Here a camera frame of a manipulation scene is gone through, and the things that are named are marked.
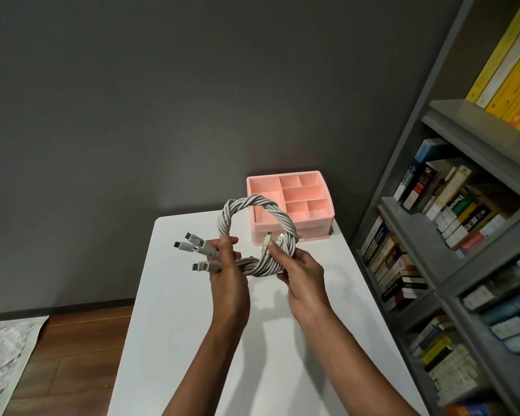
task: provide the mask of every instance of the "forearm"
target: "forearm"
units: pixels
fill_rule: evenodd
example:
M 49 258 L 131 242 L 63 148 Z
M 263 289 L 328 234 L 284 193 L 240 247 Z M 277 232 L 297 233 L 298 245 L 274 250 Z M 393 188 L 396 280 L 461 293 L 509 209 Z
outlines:
M 214 415 L 242 330 L 212 325 L 162 416 Z
M 333 311 L 317 313 L 300 326 L 349 414 L 417 415 Z

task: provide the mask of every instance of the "hand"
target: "hand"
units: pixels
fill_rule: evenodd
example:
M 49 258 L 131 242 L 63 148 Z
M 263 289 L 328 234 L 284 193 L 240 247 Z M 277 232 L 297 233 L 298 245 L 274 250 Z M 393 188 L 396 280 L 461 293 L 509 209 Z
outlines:
M 331 311 L 324 268 L 308 252 L 297 248 L 295 258 L 291 258 L 273 241 L 268 249 L 273 259 L 287 270 L 287 274 L 279 273 L 277 277 L 289 288 L 289 308 L 299 324 Z
M 242 332 L 250 314 L 248 280 L 235 264 L 235 258 L 241 258 L 241 253 L 233 252 L 233 244 L 238 241 L 237 237 L 227 235 L 208 241 L 218 249 L 222 262 L 220 272 L 210 273 L 214 305 L 212 328 L 216 330 Z

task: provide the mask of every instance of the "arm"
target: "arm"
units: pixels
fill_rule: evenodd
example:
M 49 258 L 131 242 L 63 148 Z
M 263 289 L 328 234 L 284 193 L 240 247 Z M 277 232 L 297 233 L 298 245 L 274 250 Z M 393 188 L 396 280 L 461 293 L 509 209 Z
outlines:
M 250 313 L 248 281 L 235 264 L 237 238 L 208 241 L 220 251 L 222 271 L 210 274 L 212 323 L 162 416 L 214 415 L 233 355 Z
M 272 257 L 287 274 L 278 274 L 289 288 L 289 307 L 307 343 L 349 414 L 415 416 L 416 411 L 393 388 L 333 312 L 324 285 L 324 269 L 297 249 L 287 256 L 273 243 Z

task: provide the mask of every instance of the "cable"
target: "cable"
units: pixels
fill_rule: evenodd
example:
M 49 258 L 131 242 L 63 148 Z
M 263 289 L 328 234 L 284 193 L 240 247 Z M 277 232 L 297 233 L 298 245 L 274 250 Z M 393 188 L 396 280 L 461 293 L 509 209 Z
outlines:
M 292 257 L 298 242 L 297 229 L 295 228 L 293 221 L 287 213 L 285 213 L 277 206 L 275 201 L 257 194 L 243 197 L 239 200 L 227 200 L 227 203 L 225 203 L 223 206 L 221 215 L 218 217 L 218 232 L 220 235 L 229 235 L 229 229 L 231 228 L 231 217 L 235 213 L 250 206 L 261 206 L 277 219 L 284 232 L 278 236 L 276 243 L 285 254 Z M 283 271 L 283 266 L 270 257 L 268 242 L 270 241 L 271 237 L 271 232 L 268 232 L 268 234 L 264 237 L 260 259 L 248 257 L 235 260 L 235 263 L 237 266 L 239 266 L 245 276 L 265 277 Z M 183 251 L 198 252 L 206 256 L 219 258 L 218 251 L 198 236 L 188 233 L 185 238 L 190 243 L 176 242 L 174 247 Z M 193 264 L 192 269 L 194 271 L 217 272 L 221 270 L 221 264 L 214 261 L 202 261 L 197 264 Z

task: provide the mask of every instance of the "pink organizer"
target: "pink organizer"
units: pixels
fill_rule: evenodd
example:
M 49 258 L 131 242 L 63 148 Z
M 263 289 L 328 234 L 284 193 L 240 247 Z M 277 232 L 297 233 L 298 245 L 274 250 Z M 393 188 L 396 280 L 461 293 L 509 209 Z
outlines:
M 293 220 L 300 241 L 329 236 L 335 212 L 326 181 L 319 171 L 250 176 L 247 193 L 275 201 Z M 261 245 L 270 231 L 283 231 L 276 218 L 263 207 L 249 207 L 248 215 L 253 245 Z

